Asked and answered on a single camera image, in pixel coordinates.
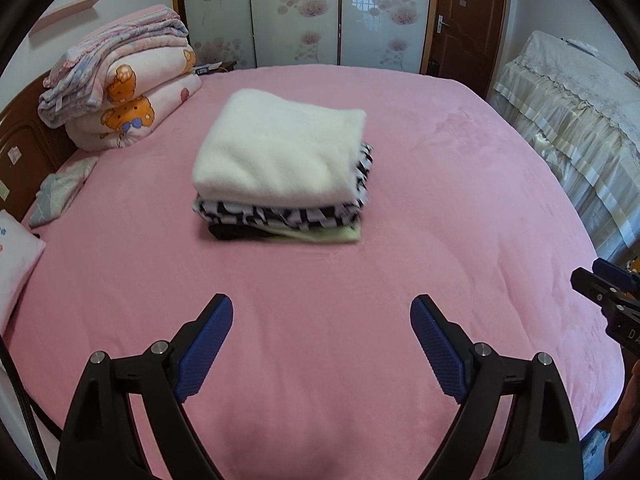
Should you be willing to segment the cream fuzzy cardigan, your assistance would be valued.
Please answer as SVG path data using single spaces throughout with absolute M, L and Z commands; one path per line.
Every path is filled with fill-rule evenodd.
M 267 91 L 234 92 L 196 156 L 204 200 L 281 208 L 349 202 L 366 125 L 364 110 L 334 110 Z

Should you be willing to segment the pink plush bed blanket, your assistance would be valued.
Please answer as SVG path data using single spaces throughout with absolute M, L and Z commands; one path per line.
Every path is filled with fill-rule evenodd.
M 357 244 L 210 236 L 192 168 L 245 88 L 367 113 Z M 454 81 L 329 65 L 207 76 L 150 136 L 103 153 L 40 235 L 8 347 L 57 422 L 92 352 L 134 356 L 231 298 L 232 329 L 186 401 L 228 479 L 416 478 L 457 411 L 410 326 L 421 294 L 504 356 L 549 353 L 581 434 L 624 388 L 620 347 L 570 287 L 596 256 L 577 212 L 528 143 Z

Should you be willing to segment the beige lace covered furniture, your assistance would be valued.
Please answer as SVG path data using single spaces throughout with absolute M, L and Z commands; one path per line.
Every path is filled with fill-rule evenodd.
M 597 254 L 638 257 L 638 87 L 586 44 L 536 30 L 489 103 L 549 166 Z

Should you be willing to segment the light green folded garment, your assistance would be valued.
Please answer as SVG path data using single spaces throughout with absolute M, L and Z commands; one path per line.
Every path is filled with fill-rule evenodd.
M 310 244 L 352 244 L 360 241 L 361 224 L 357 221 L 349 226 L 309 230 L 276 229 L 271 226 L 261 226 L 258 231 L 269 234 L 276 240 L 286 240 L 287 242 L 295 240 Z

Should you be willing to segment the pink white pillow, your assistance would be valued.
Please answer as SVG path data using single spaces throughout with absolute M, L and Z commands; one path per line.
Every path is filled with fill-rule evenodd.
M 5 209 L 0 212 L 0 328 L 6 331 L 18 298 L 35 269 L 46 243 Z

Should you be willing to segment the black white patterned folded garment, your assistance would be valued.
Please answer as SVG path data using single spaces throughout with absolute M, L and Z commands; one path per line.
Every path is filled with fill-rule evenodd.
M 258 228 L 266 226 L 294 231 L 349 226 L 358 220 L 360 210 L 368 200 L 367 180 L 373 162 L 372 151 L 370 144 L 361 143 L 355 167 L 355 197 L 346 203 L 323 207 L 280 208 L 215 202 L 198 196 L 193 204 L 193 210 L 204 220 L 213 224 L 258 226 Z

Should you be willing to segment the small grey cloth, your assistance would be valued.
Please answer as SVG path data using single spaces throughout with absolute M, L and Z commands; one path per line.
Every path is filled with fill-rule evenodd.
M 70 208 L 98 161 L 98 156 L 87 157 L 74 162 L 59 174 L 49 174 L 36 194 L 28 225 L 38 228 L 60 218 Z

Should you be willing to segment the wooden headboard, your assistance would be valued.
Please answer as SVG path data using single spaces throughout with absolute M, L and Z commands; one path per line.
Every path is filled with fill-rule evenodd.
M 66 130 L 49 128 L 38 116 L 44 74 L 37 76 L 1 111 L 1 209 L 22 221 L 41 182 L 76 151 Z

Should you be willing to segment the dark brown wooden door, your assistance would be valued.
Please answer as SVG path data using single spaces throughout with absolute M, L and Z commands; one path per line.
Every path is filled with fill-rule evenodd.
M 436 0 L 427 73 L 487 96 L 505 13 L 506 0 Z

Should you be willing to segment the pink bear print quilt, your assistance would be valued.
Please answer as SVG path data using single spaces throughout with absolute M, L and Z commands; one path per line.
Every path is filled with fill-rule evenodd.
M 200 90 L 195 61 L 187 44 L 139 51 L 112 63 L 98 109 L 66 122 L 70 140 L 97 152 L 126 148 L 149 136 Z

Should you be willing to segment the lilac folded quilt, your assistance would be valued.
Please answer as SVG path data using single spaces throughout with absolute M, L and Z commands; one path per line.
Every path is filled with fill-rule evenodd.
M 43 79 L 38 115 L 50 128 L 103 103 L 108 68 L 120 58 L 160 47 L 185 47 L 188 29 L 168 6 L 150 6 L 106 24 L 69 47 Z

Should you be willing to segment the floral sliding wardrobe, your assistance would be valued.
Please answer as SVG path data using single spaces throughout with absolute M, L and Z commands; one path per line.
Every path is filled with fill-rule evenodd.
M 420 70 L 428 0 L 177 0 L 198 62 Z

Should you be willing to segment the pink wall shelf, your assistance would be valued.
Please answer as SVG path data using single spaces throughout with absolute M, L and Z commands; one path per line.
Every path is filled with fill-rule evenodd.
M 37 32 L 41 32 L 43 29 L 48 28 L 59 21 L 70 18 L 81 12 L 92 9 L 100 0 L 75 0 L 67 3 L 65 6 L 59 6 L 47 13 L 43 14 L 32 26 L 28 36 L 35 35 Z

